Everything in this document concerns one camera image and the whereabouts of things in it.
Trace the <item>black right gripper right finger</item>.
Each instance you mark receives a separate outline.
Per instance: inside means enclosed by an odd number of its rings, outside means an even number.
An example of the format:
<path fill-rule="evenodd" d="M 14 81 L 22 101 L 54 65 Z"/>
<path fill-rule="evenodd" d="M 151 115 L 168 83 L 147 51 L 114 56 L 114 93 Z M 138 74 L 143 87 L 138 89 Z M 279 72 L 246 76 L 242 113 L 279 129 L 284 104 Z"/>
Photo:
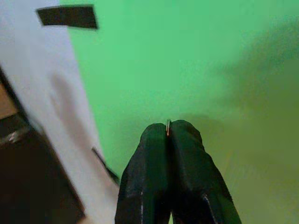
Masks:
<path fill-rule="evenodd" d="M 240 224 L 225 181 L 189 122 L 170 124 L 173 159 L 172 216 L 176 224 Z"/>

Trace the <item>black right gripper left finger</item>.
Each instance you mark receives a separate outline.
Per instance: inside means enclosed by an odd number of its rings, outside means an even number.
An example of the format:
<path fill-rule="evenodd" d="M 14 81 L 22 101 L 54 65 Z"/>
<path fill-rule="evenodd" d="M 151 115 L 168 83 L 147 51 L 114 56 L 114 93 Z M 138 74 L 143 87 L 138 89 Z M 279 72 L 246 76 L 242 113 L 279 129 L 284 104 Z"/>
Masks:
<path fill-rule="evenodd" d="M 170 219 L 166 126 L 148 126 L 123 171 L 117 224 L 167 224 Z"/>

